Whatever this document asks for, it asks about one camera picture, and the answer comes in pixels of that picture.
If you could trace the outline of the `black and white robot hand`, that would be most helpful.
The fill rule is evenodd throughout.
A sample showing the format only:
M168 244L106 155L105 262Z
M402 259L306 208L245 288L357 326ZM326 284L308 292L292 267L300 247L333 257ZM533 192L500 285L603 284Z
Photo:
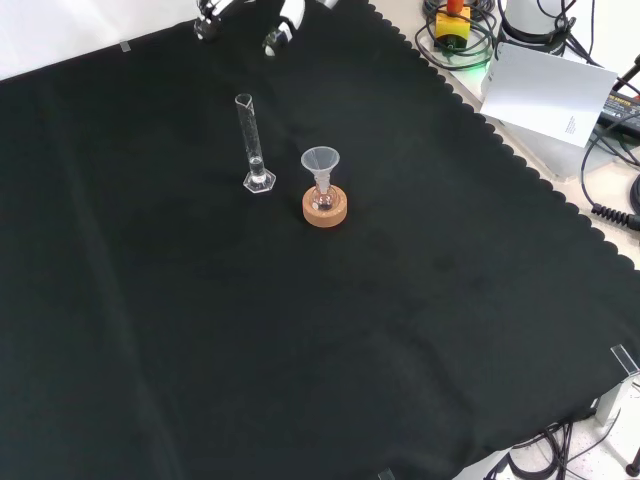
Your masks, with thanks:
M197 1L199 16L194 20L194 34L200 41L214 41L223 25L248 4L250 1ZM303 0L282 2L278 21L262 42L262 50L267 58L275 58L291 42L302 24L305 12L306 2Z

